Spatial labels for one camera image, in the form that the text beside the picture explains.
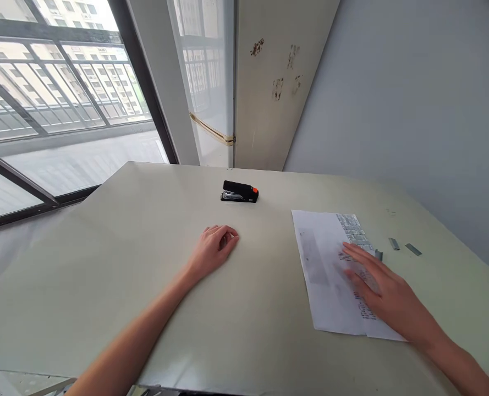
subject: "paper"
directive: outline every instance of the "paper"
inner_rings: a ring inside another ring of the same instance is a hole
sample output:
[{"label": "paper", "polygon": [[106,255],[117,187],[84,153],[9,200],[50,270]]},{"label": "paper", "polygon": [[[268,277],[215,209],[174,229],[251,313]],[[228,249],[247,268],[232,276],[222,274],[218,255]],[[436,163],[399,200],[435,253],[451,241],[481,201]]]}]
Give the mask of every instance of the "paper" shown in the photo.
[{"label": "paper", "polygon": [[342,252],[351,242],[374,255],[355,215],[292,211],[295,235],[314,328],[317,330],[404,341],[367,306],[343,273],[350,268],[378,292],[364,267]]}]

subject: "stapler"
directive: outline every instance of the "stapler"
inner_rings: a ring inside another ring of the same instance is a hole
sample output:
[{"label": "stapler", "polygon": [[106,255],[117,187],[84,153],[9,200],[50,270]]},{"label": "stapler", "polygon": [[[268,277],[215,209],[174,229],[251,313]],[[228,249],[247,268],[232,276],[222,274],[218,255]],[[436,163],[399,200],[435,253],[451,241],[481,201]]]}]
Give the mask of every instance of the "stapler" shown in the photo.
[{"label": "stapler", "polygon": [[222,188],[224,191],[221,194],[221,201],[255,203],[259,197],[259,190],[249,184],[225,180]]}]

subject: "right hand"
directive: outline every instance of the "right hand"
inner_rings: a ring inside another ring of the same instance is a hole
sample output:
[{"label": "right hand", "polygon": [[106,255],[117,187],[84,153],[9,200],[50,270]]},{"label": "right hand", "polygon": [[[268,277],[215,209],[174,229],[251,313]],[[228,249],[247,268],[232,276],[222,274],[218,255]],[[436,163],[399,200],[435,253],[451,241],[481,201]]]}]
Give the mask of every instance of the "right hand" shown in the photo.
[{"label": "right hand", "polygon": [[449,339],[404,279],[362,248],[348,243],[343,246],[343,252],[360,262],[378,283],[380,293],[376,294],[356,273],[345,270],[375,315],[424,351]]}]

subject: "white table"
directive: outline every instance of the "white table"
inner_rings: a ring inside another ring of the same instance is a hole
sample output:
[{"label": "white table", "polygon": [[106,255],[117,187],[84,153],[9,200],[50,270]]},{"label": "white table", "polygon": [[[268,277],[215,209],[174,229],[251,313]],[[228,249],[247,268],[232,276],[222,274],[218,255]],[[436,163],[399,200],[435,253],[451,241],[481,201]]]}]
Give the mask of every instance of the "white table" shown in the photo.
[{"label": "white table", "polygon": [[[225,179],[257,187],[257,203],[221,202]],[[239,245],[180,305],[141,385],[246,395],[454,392],[406,343],[313,329],[291,209],[356,214],[386,264],[489,374],[489,267],[399,189],[132,162],[0,276],[0,370],[77,377],[172,279],[202,230],[226,223]]]}]

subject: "gray wall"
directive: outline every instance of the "gray wall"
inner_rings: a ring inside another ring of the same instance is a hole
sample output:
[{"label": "gray wall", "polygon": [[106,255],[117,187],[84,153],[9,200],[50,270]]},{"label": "gray wall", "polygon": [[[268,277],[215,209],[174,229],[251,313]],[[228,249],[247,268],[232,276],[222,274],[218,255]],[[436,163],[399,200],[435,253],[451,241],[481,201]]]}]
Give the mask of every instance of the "gray wall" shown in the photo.
[{"label": "gray wall", "polygon": [[284,170],[396,182],[489,264],[489,0],[342,0]]}]

